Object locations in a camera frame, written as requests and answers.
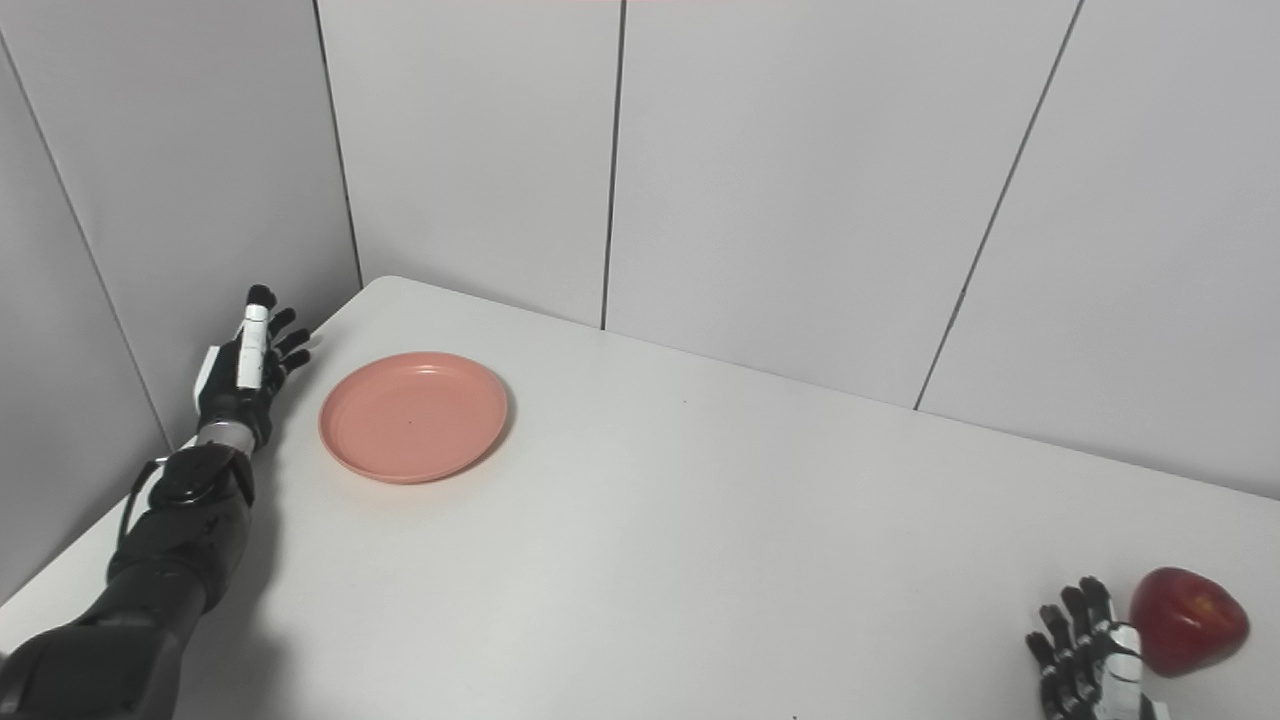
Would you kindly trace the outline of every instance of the robot finger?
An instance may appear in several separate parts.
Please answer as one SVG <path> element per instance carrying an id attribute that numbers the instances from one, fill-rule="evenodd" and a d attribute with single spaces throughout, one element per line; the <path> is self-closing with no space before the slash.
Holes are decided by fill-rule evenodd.
<path id="1" fill-rule="evenodd" d="M 270 310 L 275 307 L 275 293 L 271 292 L 271 288 L 265 284 L 255 284 L 248 288 L 248 299 L 244 301 L 244 305 L 261 305 Z"/>
<path id="2" fill-rule="evenodd" d="M 307 350 L 300 350 L 287 355 L 284 360 L 280 360 L 280 366 L 284 368 L 284 374 L 288 375 L 293 370 L 306 365 L 308 361 L 311 361 L 311 352 Z"/>
<path id="3" fill-rule="evenodd" d="M 294 331 L 287 336 L 284 340 L 275 343 L 275 351 L 280 354 L 280 357 L 288 357 L 291 352 L 306 345 L 311 340 L 311 331 Z"/>
<path id="4" fill-rule="evenodd" d="M 271 322 L 266 324 L 266 333 L 275 338 L 280 334 L 280 331 L 287 328 L 289 323 L 298 319 L 298 313 L 293 307 L 285 307 L 271 318 Z"/>
<path id="5" fill-rule="evenodd" d="M 1075 642 L 1075 670 L 1080 697 L 1097 698 L 1098 667 L 1093 662 L 1093 621 L 1089 618 L 1084 591 L 1068 585 L 1062 588 L 1062 605 L 1071 616 L 1071 638 Z"/>
<path id="6" fill-rule="evenodd" d="M 1053 646 L 1043 633 L 1027 635 L 1027 647 L 1041 667 L 1041 707 L 1047 720 L 1066 720 L 1062 711 L 1062 685 L 1057 662 L 1053 660 Z"/>

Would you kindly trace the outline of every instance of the red apple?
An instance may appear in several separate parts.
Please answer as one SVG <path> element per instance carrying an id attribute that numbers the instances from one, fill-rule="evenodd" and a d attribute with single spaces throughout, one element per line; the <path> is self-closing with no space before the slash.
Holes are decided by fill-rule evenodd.
<path id="1" fill-rule="evenodd" d="M 1138 583 L 1129 621 L 1142 659 L 1156 673 L 1185 675 L 1230 657 L 1249 637 L 1249 616 L 1222 585 L 1181 568 L 1152 570 Z"/>

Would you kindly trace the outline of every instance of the pink plate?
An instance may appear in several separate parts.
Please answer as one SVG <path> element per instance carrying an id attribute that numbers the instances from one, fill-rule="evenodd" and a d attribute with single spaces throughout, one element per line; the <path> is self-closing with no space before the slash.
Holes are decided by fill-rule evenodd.
<path id="1" fill-rule="evenodd" d="M 425 483 L 475 462 L 507 421 L 488 368 L 445 352 L 406 352 L 347 375 L 320 409 L 320 438 L 347 469 Z"/>

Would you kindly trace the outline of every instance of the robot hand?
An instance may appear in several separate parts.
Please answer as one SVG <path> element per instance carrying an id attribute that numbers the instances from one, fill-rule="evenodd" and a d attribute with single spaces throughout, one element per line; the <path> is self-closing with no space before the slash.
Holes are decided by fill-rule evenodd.
<path id="1" fill-rule="evenodd" d="M 310 352 L 298 350 L 311 340 L 306 329 L 276 342 L 297 314 L 285 307 L 271 318 L 274 307 L 275 295 L 266 286 L 250 288 L 236 337 L 205 355 L 195 391 L 200 411 L 196 445 L 216 442 L 251 455 L 271 439 L 271 401 L 289 373 L 311 359 Z"/>
<path id="2" fill-rule="evenodd" d="M 1142 642 L 1115 620 L 1111 593 L 1097 578 L 1062 588 L 1062 605 L 1041 607 L 1043 633 L 1027 635 L 1041 666 L 1041 705 L 1048 720 L 1169 720 L 1162 703 L 1142 693 Z"/>

